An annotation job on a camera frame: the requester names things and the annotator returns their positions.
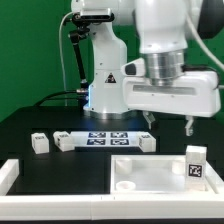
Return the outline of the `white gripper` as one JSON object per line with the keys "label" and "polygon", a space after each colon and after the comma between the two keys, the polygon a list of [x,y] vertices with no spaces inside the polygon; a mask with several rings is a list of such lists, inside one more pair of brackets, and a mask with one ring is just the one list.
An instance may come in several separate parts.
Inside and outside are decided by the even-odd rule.
{"label": "white gripper", "polygon": [[187,136],[194,133],[193,116],[212,117],[221,109],[218,77],[213,71],[186,72],[171,86],[153,86],[145,77],[125,77],[123,96],[128,108],[144,111],[149,129],[156,121],[151,112],[186,116]]}

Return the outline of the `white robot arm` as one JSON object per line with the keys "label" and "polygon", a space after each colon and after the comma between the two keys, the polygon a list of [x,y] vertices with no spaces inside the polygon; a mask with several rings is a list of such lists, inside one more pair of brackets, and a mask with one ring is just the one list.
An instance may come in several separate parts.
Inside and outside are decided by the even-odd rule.
{"label": "white robot arm", "polygon": [[141,111],[182,115],[186,134],[196,117],[221,108],[216,71],[185,63],[187,40],[203,46],[210,15],[224,12],[224,0],[72,0],[77,35],[93,44],[94,79],[84,112],[121,119]]}

